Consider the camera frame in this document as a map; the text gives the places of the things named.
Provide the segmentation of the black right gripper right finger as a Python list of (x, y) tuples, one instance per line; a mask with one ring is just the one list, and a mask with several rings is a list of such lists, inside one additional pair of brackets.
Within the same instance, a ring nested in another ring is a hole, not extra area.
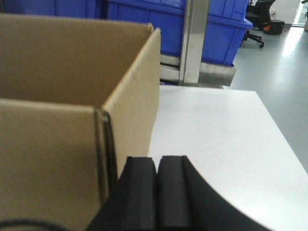
[(157, 176), (160, 231), (262, 230), (222, 198), (186, 156), (163, 156)]

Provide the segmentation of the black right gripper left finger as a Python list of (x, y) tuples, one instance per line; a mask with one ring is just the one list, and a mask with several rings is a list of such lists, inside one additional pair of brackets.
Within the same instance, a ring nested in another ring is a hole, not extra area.
[(151, 158), (127, 158), (115, 188), (87, 230), (156, 230), (156, 170)]

